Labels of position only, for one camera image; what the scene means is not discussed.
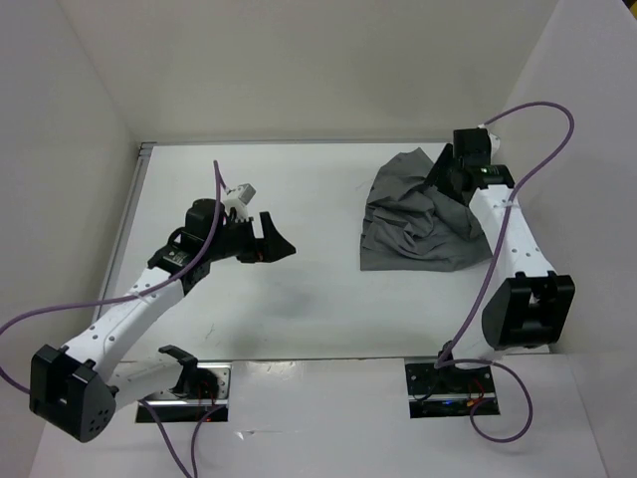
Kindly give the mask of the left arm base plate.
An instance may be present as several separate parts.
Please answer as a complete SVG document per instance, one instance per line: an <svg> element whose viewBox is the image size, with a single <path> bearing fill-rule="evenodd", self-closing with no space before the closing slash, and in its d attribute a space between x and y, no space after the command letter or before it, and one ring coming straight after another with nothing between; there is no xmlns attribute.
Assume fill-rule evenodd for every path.
<svg viewBox="0 0 637 478"><path fill-rule="evenodd" d="M232 364L203 361L198 369L198 383L193 388L177 394L170 389L160 390L145 399L161 422L228 421Z"/></svg>

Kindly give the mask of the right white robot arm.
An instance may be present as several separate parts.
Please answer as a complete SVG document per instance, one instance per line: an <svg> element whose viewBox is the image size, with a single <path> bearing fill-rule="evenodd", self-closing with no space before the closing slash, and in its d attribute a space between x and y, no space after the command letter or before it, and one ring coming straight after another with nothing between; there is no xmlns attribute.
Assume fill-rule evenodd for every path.
<svg viewBox="0 0 637 478"><path fill-rule="evenodd" d="M448 391L460 390L472 368L509 350L556 343L575 295L572 278L557 273L536 244L509 169L492 162L498 146L484 127L456 129L427 176L428 183L468 208L492 253L471 323L443 347L436 367L438 383Z"/></svg>

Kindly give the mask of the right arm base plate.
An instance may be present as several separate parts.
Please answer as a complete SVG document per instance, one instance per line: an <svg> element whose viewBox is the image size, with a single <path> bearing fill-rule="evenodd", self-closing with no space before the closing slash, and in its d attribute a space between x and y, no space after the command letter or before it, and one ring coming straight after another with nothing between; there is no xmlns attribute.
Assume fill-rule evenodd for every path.
<svg viewBox="0 0 637 478"><path fill-rule="evenodd" d="M476 404L476 416L500 414L487 366L437 369L433 359L407 359L404 370L412 419L469 416Z"/></svg>

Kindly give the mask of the grey pleated skirt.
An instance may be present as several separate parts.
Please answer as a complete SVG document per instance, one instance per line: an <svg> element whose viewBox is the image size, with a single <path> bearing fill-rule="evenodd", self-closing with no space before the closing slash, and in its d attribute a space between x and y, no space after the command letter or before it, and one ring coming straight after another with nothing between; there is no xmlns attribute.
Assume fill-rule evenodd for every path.
<svg viewBox="0 0 637 478"><path fill-rule="evenodd" d="M426 184L433 166L416 148L379 168L364 206L362 271L456 272L492 258L469 208Z"/></svg>

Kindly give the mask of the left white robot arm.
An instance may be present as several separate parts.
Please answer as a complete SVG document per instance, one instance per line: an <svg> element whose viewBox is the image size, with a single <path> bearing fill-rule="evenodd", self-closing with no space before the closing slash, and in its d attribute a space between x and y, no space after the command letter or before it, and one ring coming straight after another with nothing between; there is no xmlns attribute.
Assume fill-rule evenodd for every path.
<svg viewBox="0 0 637 478"><path fill-rule="evenodd" d="M33 355L30 410L86 443L104 431L119 409L157 391L216 399L217 376L177 346L162 346L149 360L125 364L122 359L209 274L212 263L229 258L274 263L295 254L269 212L262 212L260 220L263 235L256 237L252 218L240 218L215 199L194 201L183 226L148 260L122 303L63 346L44 345Z"/></svg>

